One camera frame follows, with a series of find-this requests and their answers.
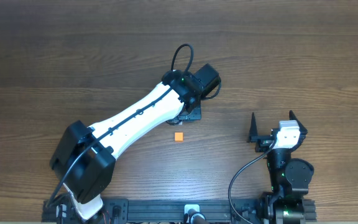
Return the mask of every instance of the black cable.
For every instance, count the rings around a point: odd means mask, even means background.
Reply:
[[[222,82],[219,82],[219,86],[218,86],[218,89],[216,90],[215,94],[213,94],[210,97],[204,97],[201,100],[210,100],[210,99],[214,98],[215,96],[217,96],[219,94],[219,91],[221,91],[221,87],[222,87]]]
[[[229,204],[230,207],[233,209],[233,211],[236,213],[236,215],[238,215],[240,218],[242,218],[244,221],[246,221],[249,224],[253,224],[252,222],[248,221],[246,218],[244,218],[242,215],[240,215],[239,212],[237,212],[236,208],[234,208],[233,202],[231,200],[231,188],[234,184],[234,181],[236,180],[236,178],[241,174],[241,172],[243,170],[245,170],[247,167],[251,166],[252,164],[254,164],[255,162],[257,162],[259,159],[265,157],[274,147],[274,145],[276,144],[276,138],[274,139],[273,143],[270,145],[269,149],[263,153],[262,155],[256,157],[254,160],[250,161],[249,163],[247,163],[245,166],[241,167],[241,169],[239,171],[237,171],[237,173],[234,175],[234,177],[231,179],[230,184],[229,184],[229,190],[228,190],[228,197],[229,197]]]
[[[179,48],[177,48],[177,51],[175,52],[173,59],[172,59],[172,64],[171,64],[171,70],[173,70],[173,64],[175,63],[175,59],[176,56],[179,52],[179,50],[182,47],[188,46],[190,48],[190,60],[188,62],[188,65],[185,69],[184,74],[187,73],[187,71],[189,70],[191,63],[193,62],[193,57],[194,57],[194,50],[193,47],[190,44],[182,44],[181,46],[179,46]],[[63,186],[64,182],[66,181],[68,175],[70,174],[71,170],[74,168],[74,165],[77,163],[77,161],[79,161],[81,159],[81,157],[83,155],[85,155],[94,145],[96,145],[97,143],[100,142],[100,140],[102,140],[104,137],[106,137],[109,134],[112,134],[113,131],[115,131],[116,129],[118,129],[121,125],[123,125],[124,123],[126,123],[127,121],[129,121],[130,119],[136,117],[137,115],[143,114],[143,112],[147,109],[150,108],[151,106],[154,106],[156,104],[156,102],[160,101],[162,98],[164,98],[170,91],[172,90],[172,88],[169,88],[167,91],[165,91],[160,97],[158,97],[156,100],[154,100],[153,102],[149,103],[148,105],[146,105],[145,107],[143,107],[142,109],[136,110],[135,113],[133,113],[132,115],[130,115],[129,117],[127,117],[126,119],[122,120],[120,123],[118,123],[117,125],[115,125],[112,128],[109,128],[104,134],[102,134],[100,137],[98,137],[97,139],[95,139],[89,146],[87,146],[83,152],[81,152],[80,155],[77,156],[77,158],[74,160],[74,162],[71,164],[71,166],[67,169],[65,175],[60,179],[58,185],[56,186],[55,190],[53,191],[53,193],[51,194],[48,202],[46,203],[46,207],[48,208],[50,206],[50,204],[54,204],[56,201],[60,200],[61,197],[56,197],[57,193],[59,192],[59,190],[61,189],[61,187]]]
[[[177,48],[177,51],[175,52],[175,54],[173,55],[173,58],[172,58],[172,63],[171,63],[171,71],[173,71],[173,65],[175,64],[175,59],[177,58],[177,54],[179,53],[180,49],[182,47],[189,47],[190,48],[190,60],[189,60],[189,63],[187,64],[187,67],[185,69],[185,71],[183,72],[183,75],[186,75],[187,72],[189,71],[190,69],[190,66],[191,66],[191,63],[193,63],[193,57],[194,57],[194,49],[193,49],[193,46],[191,46],[190,44],[182,44],[181,46],[179,46]]]

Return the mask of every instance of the brown wood surface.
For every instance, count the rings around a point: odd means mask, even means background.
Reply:
[[[191,71],[220,72],[221,94],[202,104],[201,121],[161,124],[128,148],[103,195],[224,200],[257,156],[251,112],[267,134],[293,110],[309,129],[293,157],[316,169],[307,198],[318,220],[358,221],[358,1],[309,0],[0,0],[0,221],[39,221],[65,128],[141,99],[184,42],[195,48]],[[269,188],[258,162],[233,194]]]

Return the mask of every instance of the small orange block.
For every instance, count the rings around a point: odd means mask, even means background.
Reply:
[[[175,133],[175,141],[183,141],[183,133]]]

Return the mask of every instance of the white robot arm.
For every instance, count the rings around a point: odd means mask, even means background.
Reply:
[[[184,46],[190,47],[191,58],[186,70],[181,72],[174,70],[173,64]],[[100,193],[111,181],[116,159],[160,123],[191,113],[202,99],[208,99],[207,94],[221,86],[219,73],[209,64],[194,75],[188,72],[192,59],[193,48],[181,45],[173,57],[171,70],[143,99],[89,127],[81,121],[67,127],[50,160],[50,167],[60,182],[47,206],[54,204],[59,188],[64,185],[83,220],[97,214],[103,207]]]

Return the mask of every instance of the wood grain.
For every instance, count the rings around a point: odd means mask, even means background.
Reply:
[[[39,221],[64,129],[141,99],[184,42],[195,48],[191,71],[210,63],[220,73],[221,94],[202,104],[201,121],[162,124],[134,143],[103,195],[224,200],[257,156],[251,113],[266,134],[294,110],[309,134],[293,157],[316,169],[307,198],[318,220],[358,221],[358,1],[302,0],[0,0],[0,221]],[[233,194],[269,188],[258,162]]]

